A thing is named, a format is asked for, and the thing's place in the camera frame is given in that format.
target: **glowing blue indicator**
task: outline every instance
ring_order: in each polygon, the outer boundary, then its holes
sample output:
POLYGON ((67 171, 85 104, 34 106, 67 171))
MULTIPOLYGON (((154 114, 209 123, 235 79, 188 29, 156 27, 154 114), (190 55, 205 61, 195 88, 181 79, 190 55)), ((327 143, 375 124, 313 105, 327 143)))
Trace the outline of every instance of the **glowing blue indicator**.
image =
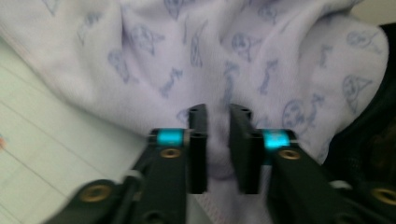
MULTIPOLYGON (((264 138, 264 148, 267 155, 278 151, 281 147, 289 147, 290 139, 288 134, 283 130, 262 130, 264 138)), ((264 164, 270 164, 269 157, 264 164)))
POLYGON ((183 129, 160 129, 157 144, 161 147, 182 147, 183 133, 183 129))

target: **blurry background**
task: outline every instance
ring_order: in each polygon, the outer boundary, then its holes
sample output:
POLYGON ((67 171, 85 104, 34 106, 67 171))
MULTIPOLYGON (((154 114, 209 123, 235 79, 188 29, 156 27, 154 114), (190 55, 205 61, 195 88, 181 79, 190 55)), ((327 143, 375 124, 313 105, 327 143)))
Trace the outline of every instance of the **blurry background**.
POLYGON ((365 0, 352 13, 371 24, 396 22, 396 0, 365 0))

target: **brass screw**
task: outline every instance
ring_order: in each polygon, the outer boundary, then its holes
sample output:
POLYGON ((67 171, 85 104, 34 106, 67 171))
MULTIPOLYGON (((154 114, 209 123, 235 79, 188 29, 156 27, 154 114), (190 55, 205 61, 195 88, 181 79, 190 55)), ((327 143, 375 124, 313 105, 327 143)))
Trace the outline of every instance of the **brass screw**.
POLYGON ((94 185, 81 192, 79 198, 86 203, 98 203, 106 199, 111 192, 111 188, 106 185, 94 185))
POLYGON ((177 158, 181 155, 181 151, 175 148, 167 148, 161 151, 161 156, 167 159, 177 158))
POLYGON ((372 194, 382 203, 396 205, 396 192, 391 189, 373 189, 372 194))
POLYGON ((279 156, 286 160, 299 160, 301 158, 300 153, 293 150, 281 150, 278 152, 279 156))

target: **clamp jaw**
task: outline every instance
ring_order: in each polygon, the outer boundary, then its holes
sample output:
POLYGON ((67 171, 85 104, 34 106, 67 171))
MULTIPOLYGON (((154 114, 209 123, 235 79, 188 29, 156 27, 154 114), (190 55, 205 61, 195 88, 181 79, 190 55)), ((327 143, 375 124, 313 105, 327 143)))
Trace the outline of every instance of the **clamp jaw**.
POLYGON ((231 105, 233 167, 240 192, 257 194, 262 166, 272 166, 266 203, 274 224, 396 223, 394 186, 337 181, 292 131, 254 129, 251 117, 248 108, 231 105))
POLYGON ((206 191, 207 114, 189 110, 188 130, 155 129, 122 184, 83 186, 46 224, 184 224, 186 192, 206 191))
MULTIPOLYGON (((231 161, 239 191, 257 194, 272 166, 266 203, 274 224, 396 223, 396 188, 351 186, 302 150, 290 130, 260 130, 252 111, 230 105, 231 161)), ((205 105, 189 111, 189 129, 155 129, 122 184, 93 181, 46 224, 184 224, 186 192, 207 191, 205 105)))

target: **white fabric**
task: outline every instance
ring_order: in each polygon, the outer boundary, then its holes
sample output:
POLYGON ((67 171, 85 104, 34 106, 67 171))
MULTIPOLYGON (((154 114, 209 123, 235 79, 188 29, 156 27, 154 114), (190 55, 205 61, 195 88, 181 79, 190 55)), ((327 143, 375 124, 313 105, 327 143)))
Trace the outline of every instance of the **white fabric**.
POLYGON ((238 195, 228 107, 258 128, 290 128, 318 161, 369 104, 384 75, 380 29, 348 15, 356 0, 2 0, 0 35, 60 97, 147 134, 186 127, 207 104, 216 223, 266 223, 263 195, 238 195))

